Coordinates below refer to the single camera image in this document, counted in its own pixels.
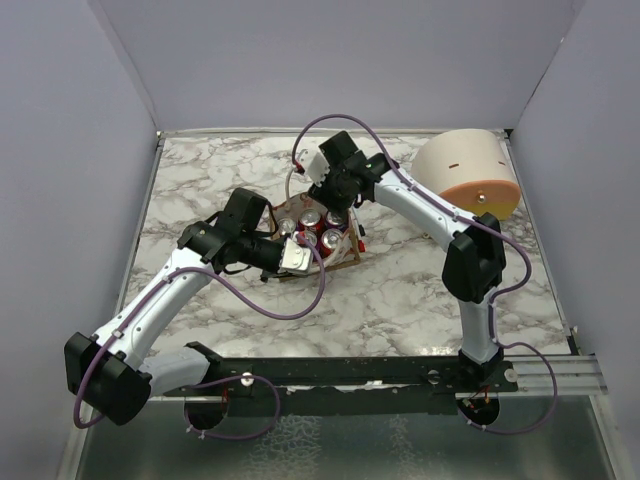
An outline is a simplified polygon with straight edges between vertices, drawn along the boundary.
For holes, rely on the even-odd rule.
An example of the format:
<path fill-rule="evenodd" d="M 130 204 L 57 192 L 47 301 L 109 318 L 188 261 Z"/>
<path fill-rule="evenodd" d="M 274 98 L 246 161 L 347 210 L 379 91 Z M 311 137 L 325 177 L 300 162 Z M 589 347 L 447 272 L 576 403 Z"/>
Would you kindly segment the purple can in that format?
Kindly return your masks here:
<path fill-rule="evenodd" d="M 304 237 L 314 248 L 317 247 L 318 240 L 314 232 L 309 230 L 303 230 L 298 233 L 299 236 Z"/>
<path fill-rule="evenodd" d="M 280 218 L 277 222 L 277 225 L 278 225 L 278 235 L 282 238 L 294 237 L 298 228 L 297 221 L 287 216 Z"/>
<path fill-rule="evenodd" d="M 324 216 L 324 221 L 327 229 L 336 229 L 344 232 L 349 227 L 349 218 L 346 213 L 327 211 Z"/>

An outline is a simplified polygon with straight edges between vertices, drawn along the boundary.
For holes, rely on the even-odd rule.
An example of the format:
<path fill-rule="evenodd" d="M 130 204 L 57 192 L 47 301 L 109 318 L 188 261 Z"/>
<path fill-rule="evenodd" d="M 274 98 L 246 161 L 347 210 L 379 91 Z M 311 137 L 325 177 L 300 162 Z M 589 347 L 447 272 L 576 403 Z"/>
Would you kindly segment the red cola can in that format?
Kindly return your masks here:
<path fill-rule="evenodd" d="M 302 230 L 309 230 L 314 233 L 323 230 L 323 217 L 321 213 L 314 208 L 308 208 L 302 211 L 299 215 L 298 223 Z"/>
<path fill-rule="evenodd" d="M 329 256 L 338 250 L 342 242 L 343 233 L 336 229 L 327 229 L 321 235 L 319 246 L 324 257 Z"/>

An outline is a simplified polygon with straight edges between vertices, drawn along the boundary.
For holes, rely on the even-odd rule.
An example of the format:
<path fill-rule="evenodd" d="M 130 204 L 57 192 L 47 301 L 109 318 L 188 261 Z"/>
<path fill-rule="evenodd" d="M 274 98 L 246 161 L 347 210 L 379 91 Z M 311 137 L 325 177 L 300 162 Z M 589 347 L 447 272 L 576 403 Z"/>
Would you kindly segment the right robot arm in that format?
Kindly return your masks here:
<path fill-rule="evenodd" d="M 476 217 L 427 193 L 386 154 L 367 157 L 345 131 L 320 144 L 307 173 L 313 181 L 308 195 L 327 210 L 343 213 L 358 200 L 378 203 L 436 241 L 446 253 L 443 284 L 459 302 L 461 368 L 469 380 L 488 380 L 504 358 L 489 320 L 490 296 L 506 267 L 499 221 L 491 214 Z"/>

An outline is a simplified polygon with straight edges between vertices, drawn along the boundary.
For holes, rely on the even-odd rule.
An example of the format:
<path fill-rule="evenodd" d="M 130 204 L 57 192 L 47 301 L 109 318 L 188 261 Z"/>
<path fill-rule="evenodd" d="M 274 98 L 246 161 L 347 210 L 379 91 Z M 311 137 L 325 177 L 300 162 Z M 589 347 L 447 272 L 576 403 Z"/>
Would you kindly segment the canvas bag with rope handles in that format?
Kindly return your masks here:
<path fill-rule="evenodd" d="M 354 213 L 330 212 L 307 193 L 293 195 L 290 190 L 291 168 L 285 177 L 285 200 L 272 208 L 268 225 L 274 240 L 289 237 L 296 241 L 303 235 L 319 252 L 327 271 L 358 265 L 364 244 L 361 241 L 359 224 Z"/>

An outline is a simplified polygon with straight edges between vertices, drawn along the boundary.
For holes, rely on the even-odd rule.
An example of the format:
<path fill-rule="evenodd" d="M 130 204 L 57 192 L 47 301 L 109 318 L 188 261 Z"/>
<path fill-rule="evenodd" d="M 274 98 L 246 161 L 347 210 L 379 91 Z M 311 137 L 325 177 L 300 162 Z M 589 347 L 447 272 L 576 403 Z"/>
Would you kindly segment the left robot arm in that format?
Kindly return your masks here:
<path fill-rule="evenodd" d="M 305 273 L 313 251 L 296 237 L 277 240 L 258 225 L 271 211 L 263 196 L 235 189 L 223 210 L 188 225 L 159 273 L 135 299 L 92 335 L 74 334 L 64 346 L 68 389 L 116 425 L 131 421 L 154 396 L 200 383 L 210 368 L 203 347 L 183 347 L 151 359 L 156 339 L 201 289 L 228 265 L 242 263 L 271 274 Z"/>

